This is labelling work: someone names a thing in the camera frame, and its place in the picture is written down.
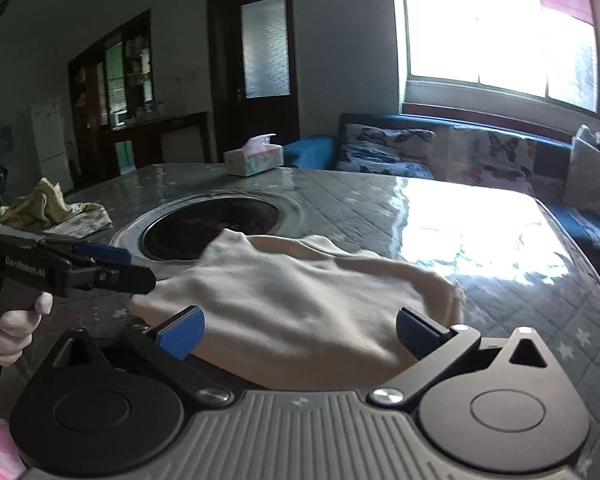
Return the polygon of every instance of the gloved hand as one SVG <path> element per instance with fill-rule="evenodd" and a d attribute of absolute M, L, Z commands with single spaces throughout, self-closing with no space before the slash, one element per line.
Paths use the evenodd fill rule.
<path fill-rule="evenodd" d="M 0 317 L 0 365 L 10 366 L 22 355 L 22 349 L 31 343 L 31 334 L 42 316 L 51 312 L 53 296 L 40 294 L 31 310 L 8 310 Z"/>

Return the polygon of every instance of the frosted glass panel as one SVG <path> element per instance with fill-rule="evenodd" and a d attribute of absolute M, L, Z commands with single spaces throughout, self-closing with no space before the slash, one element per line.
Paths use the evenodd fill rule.
<path fill-rule="evenodd" d="M 290 94 L 285 0 L 242 6 L 242 54 L 247 98 Z"/>

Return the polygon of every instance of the round burner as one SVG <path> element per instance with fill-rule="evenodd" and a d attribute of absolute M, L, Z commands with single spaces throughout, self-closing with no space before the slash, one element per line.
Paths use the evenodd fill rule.
<path fill-rule="evenodd" d="M 152 260 L 195 260 L 222 229 L 266 234 L 279 216 L 276 206 L 259 198 L 209 198 L 160 218 L 142 234 L 140 248 Z"/>

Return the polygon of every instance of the beige towel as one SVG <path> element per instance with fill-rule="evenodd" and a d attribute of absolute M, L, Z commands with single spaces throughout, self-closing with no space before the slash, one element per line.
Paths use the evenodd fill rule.
<path fill-rule="evenodd" d="M 206 329 L 192 353 L 261 386 L 366 390 L 415 362 L 395 334 L 402 306 L 450 326 L 463 300 L 433 272 L 323 237 L 224 230 L 196 266 L 134 296 L 130 310 L 155 326 L 199 306 Z"/>
<path fill-rule="evenodd" d="M 42 178 L 27 196 L 0 208 L 0 223 L 16 229 L 46 229 L 49 233 L 82 238 L 110 225 L 111 219 L 100 204 L 66 204 L 60 184 L 54 186 Z"/>

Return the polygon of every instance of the pillow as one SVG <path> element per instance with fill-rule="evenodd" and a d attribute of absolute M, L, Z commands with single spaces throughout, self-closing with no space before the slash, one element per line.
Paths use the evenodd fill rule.
<path fill-rule="evenodd" d="M 429 171 L 429 168 L 427 168 L 424 164 L 419 164 L 417 162 L 399 162 L 398 164 L 382 164 L 381 166 L 377 164 L 367 164 L 366 166 L 360 164 L 360 173 L 375 173 L 382 175 L 406 176 L 409 178 L 435 180 Z"/>
<path fill-rule="evenodd" d="M 467 164 L 450 162 L 449 182 L 468 186 L 494 187 L 534 195 L 533 187 L 526 175 L 518 170 L 491 164 Z"/>
<path fill-rule="evenodd" d="M 476 126 L 449 128 L 449 160 L 511 168 L 531 176 L 538 142 Z"/>
<path fill-rule="evenodd" d="M 403 162 L 426 164 L 433 152 L 435 133 L 429 130 L 385 130 L 364 124 L 345 124 L 341 147 L 385 152 Z"/>
<path fill-rule="evenodd" d="M 562 202 L 600 216 L 600 151 L 582 136 L 571 141 L 571 158 Z"/>
<path fill-rule="evenodd" d="M 353 171 L 355 173 L 412 176 L 434 180 L 429 168 L 424 164 L 403 162 L 396 155 L 373 148 L 345 147 L 338 153 L 336 170 Z"/>
<path fill-rule="evenodd" d="M 600 132 L 594 134 L 586 124 L 583 124 L 578 129 L 576 137 L 580 140 L 584 140 L 584 142 L 593 146 L 600 152 Z"/>

